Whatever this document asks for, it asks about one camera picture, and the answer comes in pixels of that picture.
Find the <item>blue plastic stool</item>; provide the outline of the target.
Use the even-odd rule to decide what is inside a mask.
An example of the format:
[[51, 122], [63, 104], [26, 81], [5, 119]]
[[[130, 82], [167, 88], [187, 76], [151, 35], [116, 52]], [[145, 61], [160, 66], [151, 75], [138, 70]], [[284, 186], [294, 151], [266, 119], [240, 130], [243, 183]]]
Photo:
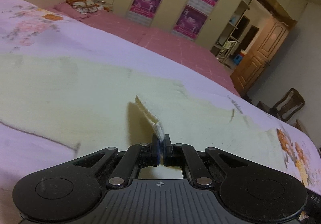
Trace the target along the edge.
[[238, 66], [242, 60], [243, 60], [243, 55], [238, 54], [238, 55], [233, 59], [233, 63], [234, 63], [236, 66]]

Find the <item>lower left purple poster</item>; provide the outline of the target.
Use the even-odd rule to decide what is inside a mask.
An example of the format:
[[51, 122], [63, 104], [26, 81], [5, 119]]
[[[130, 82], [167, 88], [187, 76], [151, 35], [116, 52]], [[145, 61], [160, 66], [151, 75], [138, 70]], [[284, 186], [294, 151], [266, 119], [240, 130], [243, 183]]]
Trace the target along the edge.
[[130, 12], [153, 19], [162, 0], [133, 0]]

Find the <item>lilac floral quilt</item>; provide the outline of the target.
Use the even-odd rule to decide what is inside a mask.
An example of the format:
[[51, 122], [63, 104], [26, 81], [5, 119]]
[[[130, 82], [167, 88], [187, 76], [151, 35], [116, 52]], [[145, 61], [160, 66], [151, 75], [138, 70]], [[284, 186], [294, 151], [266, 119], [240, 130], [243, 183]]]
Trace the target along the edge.
[[[123, 38], [24, 0], [1, 0], [3, 53], [40, 58], [72, 57], [173, 80], [186, 79], [191, 72], [199, 74]], [[307, 204], [304, 210], [298, 219], [287, 223], [320, 223], [320, 156], [312, 141], [296, 128], [239, 99], [239, 107], [246, 115], [257, 117], [261, 127], [276, 128], [286, 166], [286, 171], [281, 172], [296, 178], [306, 188]], [[156, 134], [142, 143], [151, 143], [153, 136]], [[184, 178], [181, 167], [166, 167], [162, 146], [164, 138], [157, 139], [160, 151], [158, 166], [142, 168], [128, 186], [110, 189], [94, 210], [68, 223], [252, 223], [228, 212], [211, 191], [192, 187]], [[13, 184], [1, 181], [1, 223], [36, 223], [24, 219], [13, 202], [14, 186], [23, 177]]]

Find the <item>metal stair railing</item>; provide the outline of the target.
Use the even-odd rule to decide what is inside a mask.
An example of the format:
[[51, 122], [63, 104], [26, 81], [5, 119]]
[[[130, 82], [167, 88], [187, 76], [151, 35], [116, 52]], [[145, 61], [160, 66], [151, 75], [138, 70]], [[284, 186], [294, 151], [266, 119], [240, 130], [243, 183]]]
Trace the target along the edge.
[[222, 46], [222, 49], [218, 52], [216, 58], [220, 63], [225, 63], [227, 58], [230, 56], [231, 51], [239, 44], [238, 40], [226, 41]]

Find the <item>pink checked bed sheet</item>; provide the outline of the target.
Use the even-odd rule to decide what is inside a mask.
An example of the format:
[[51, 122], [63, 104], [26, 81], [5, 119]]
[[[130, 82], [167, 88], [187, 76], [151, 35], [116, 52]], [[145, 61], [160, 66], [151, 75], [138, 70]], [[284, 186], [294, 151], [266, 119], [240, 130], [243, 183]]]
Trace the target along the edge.
[[82, 14], [67, 3], [48, 7], [47, 10], [63, 14], [153, 51], [198, 72], [235, 95], [239, 95], [228, 72], [216, 57], [209, 50], [188, 39], [172, 35], [158, 28], [145, 27], [106, 10]]

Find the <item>dark wooden chair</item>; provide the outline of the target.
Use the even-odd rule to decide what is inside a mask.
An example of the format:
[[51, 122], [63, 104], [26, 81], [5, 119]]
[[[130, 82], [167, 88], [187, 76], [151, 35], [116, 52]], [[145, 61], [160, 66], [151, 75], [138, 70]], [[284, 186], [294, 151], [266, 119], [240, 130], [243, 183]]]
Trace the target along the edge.
[[274, 116], [275, 118], [287, 122], [294, 114], [301, 110], [305, 105], [303, 96], [294, 88], [291, 88], [273, 107], [267, 106], [259, 101], [257, 107], [262, 111]]

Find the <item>brown wooden door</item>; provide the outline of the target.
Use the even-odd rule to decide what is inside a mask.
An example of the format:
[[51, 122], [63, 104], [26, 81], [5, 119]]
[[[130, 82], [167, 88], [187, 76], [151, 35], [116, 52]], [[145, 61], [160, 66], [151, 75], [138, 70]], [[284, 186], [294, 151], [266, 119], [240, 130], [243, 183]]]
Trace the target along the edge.
[[252, 44], [240, 64], [231, 74], [231, 80], [238, 94], [243, 97], [269, 65], [284, 40], [289, 26], [271, 17], [257, 40]]

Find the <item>lower right purple poster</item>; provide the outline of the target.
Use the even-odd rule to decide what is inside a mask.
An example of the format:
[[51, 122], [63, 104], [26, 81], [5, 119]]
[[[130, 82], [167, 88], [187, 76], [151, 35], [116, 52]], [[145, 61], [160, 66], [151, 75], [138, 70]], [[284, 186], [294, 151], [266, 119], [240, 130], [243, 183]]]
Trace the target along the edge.
[[206, 20], [205, 14], [186, 5], [171, 33], [194, 41]]

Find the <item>cream knitted sweater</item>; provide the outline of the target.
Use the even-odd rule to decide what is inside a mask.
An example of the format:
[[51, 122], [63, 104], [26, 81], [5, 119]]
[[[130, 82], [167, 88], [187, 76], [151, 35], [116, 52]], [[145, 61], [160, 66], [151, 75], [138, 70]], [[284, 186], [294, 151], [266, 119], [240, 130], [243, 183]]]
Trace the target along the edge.
[[195, 72], [181, 80], [72, 57], [1, 54], [1, 181], [152, 134], [286, 171], [274, 126]]

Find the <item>orange patterned pillow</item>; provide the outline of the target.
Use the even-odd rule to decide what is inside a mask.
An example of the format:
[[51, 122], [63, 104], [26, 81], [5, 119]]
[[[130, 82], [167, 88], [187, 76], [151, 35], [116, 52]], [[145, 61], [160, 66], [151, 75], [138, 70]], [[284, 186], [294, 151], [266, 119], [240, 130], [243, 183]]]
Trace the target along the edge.
[[77, 12], [82, 14], [95, 13], [104, 9], [102, 5], [98, 5], [92, 0], [66, 0], [66, 2]]

